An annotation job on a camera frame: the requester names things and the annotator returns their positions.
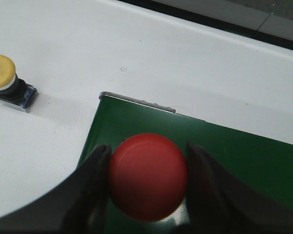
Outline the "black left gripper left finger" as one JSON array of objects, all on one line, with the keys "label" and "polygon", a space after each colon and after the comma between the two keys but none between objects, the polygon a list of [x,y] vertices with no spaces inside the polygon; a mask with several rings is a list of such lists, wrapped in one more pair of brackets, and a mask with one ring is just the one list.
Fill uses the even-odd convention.
[{"label": "black left gripper left finger", "polygon": [[61,184],[0,217],[0,234],[102,234],[108,202],[109,145],[97,146]]}]

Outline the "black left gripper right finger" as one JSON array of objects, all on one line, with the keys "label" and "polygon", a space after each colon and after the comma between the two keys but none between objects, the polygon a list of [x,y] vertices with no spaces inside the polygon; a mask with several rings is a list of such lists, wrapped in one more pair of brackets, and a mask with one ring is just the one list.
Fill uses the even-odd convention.
[{"label": "black left gripper right finger", "polygon": [[177,234],[293,234],[293,210],[239,180],[202,146],[187,142],[189,224]]}]

